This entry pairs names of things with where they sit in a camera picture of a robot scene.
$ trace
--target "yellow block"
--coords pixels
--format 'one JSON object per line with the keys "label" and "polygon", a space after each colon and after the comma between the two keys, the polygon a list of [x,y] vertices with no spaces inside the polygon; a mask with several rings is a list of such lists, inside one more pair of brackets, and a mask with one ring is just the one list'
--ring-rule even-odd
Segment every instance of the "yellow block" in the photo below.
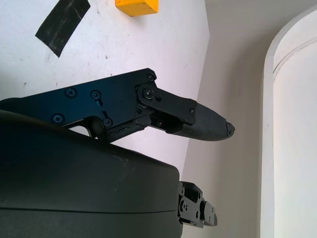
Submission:
{"label": "yellow block", "polygon": [[115,0],[115,6],[129,16],[159,12],[159,0]]}

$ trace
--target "white wall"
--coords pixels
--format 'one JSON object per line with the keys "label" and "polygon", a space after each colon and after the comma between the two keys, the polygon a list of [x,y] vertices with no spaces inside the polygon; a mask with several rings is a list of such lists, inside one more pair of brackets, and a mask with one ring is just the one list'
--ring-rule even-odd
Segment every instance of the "white wall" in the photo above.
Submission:
{"label": "white wall", "polygon": [[275,238],[317,237],[316,62],[314,43],[293,55],[274,82]]}
{"label": "white wall", "polygon": [[317,5],[288,23],[276,36],[270,47],[275,52],[269,51],[271,60],[265,63],[264,79],[275,80],[271,120],[276,238],[317,235],[316,21]]}
{"label": "white wall", "polygon": [[[190,141],[182,179],[203,190],[216,208],[218,226],[185,227],[183,237],[254,238],[260,236],[259,128],[265,55],[278,31],[317,1],[210,2],[211,39],[198,101],[226,117],[236,132],[222,142]],[[268,220],[274,223],[274,217]],[[273,237],[273,227],[263,226],[261,236]]]}

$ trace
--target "black metal bracket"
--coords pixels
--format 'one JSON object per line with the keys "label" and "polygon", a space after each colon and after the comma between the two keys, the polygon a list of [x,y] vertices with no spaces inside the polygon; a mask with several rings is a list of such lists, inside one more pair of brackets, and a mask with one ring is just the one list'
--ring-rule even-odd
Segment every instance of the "black metal bracket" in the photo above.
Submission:
{"label": "black metal bracket", "polygon": [[188,125],[195,124],[196,101],[178,97],[147,84],[141,85],[137,94],[142,104],[174,116]]}
{"label": "black metal bracket", "polygon": [[193,183],[179,182],[179,221],[198,228],[217,226],[215,209],[203,198],[203,192]]}
{"label": "black metal bracket", "polygon": [[91,137],[106,142],[147,126],[201,140],[221,140],[233,135],[220,115],[192,99],[157,88],[156,78],[151,69],[142,69],[25,98],[4,100],[0,102],[0,110],[66,128],[81,125]]}

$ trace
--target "white surface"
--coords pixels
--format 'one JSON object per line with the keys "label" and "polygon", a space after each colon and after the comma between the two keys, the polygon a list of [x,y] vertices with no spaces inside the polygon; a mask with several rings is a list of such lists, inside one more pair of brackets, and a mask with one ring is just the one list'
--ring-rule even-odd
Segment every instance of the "white surface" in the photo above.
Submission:
{"label": "white surface", "polygon": [[[196,99],[209,29],[203,0],[161,0],[159,14],[131,18],[114,0],[91,8],[60,58],[37,30],[57,0],[0,0],[0,100],[25,97],[142,68],[159,88]],[[188,139],[147,128],[117,145],[176,166],[182,174]]]}
{"label": "white surface", "polygon": [[[236,132],[221,142],[190,140],[182,179],[203,190],[205,199],[216,208],[218,226],[201,230],[184,227],[183,238],[258,238],[260,234],[272,238],[274,177],[270,137],[263,143],[263,168],[261,163],[264,59],[279,30],[317,1],[210,2],[206,7],[211,39],[198,101],[227,118]],[[271,88],[266,84],[264,90],[264,138],[273,131],[272,84],[273,80]]]}
{"label": "white surface", "polygon": [[274,82],[275,238],[317,237],[316,62],[317,43],[293,55]]}
{"label": "white surface", "polygon": [[[298,27],[302,20],[305,21],[307,15],[317,10],[317,6],[314,6],[297,17],[293,18],[288,24],[286,24],[281,31],[275,36],[271,43],[271,46],[267,52],[264,65],[264,78],[263,78],[263,122],[262,122],[262,191],[261,191],[261,237],[272,238],[274,237],[274,219],[276,212],[274,208],[274,192],[278,194],[277,189],[274,190],[274,186],[280,186],[276,181],[274,173],[274,154],[273,154],[273,121],[275,122],[275,116],[273,118],[273,83],[274,83],[274,70],[278,65],[281,65],[281,61],[294,51],[302,42],[308,42],[311,40],[311,34],[306,35],[305,39],[305,27]],[[297,219],[297,204],[294,213],[294,219]]]}

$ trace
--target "screw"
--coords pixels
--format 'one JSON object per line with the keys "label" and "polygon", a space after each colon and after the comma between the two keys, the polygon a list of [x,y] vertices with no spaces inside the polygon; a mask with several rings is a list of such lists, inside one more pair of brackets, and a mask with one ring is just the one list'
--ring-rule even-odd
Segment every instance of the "screw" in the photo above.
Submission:
{"label": "screw", "polygon": [[112,126],[112,120],[110,118],[106,118],[103,120],[105,127],[111,127]]}
{"label": "screw", "polygon": [[101,98],[101,93],[97,90],[94,90],[90,93],[90,96],[92,97],[92,99],[94,100],[99,100]]}
{"label": "screw", "polygon": [[144,95],[144,97],[145,97],[146,99],[152,99],[152,98],[153,98],[153,94],[154,94],[154,92],[153,92],[153,90],[150,89],[150,88],[146,88],[146,89],[144,90],[144,92],[143,92],[143,95]]}
{"label": "screw", "polygon": [[189,112],[190,112],[191,115],[194,115],[194,114],[195,114],[195,109],[194,109],[194,108],[191,108],[191,109],[189,110]]}
{"label": "screw", "polygon": [[147,75],[147,78],[148,78],[148,81],[152,82],[152,81],[154,80],[154,75],[151,74],[151,73],[149,73],[149,74]]}
{"label": "screw", "polygon": [[52,122],[58,125],[63,124],[65,121],[64,116],[62,114],[54,114],[52,116]]}
{"label": "screw", "polygon": [[185,201],[182,201],[181,204],[180,204],[180,210],[182,212],[184,212],[184,210],[186,209],[187,205],[186,205],[186,202]]}
{"label": "screw", "polygon": [[161,96],[156,96],[155,99],[156,99],[158,102],[162,101],[162,97],[161,97]]}
{"label": "screw", "polygon": [[77,91],[74,88],[67,88],[65,90],[65,96],[68,98],[75,98],[77,96]]}

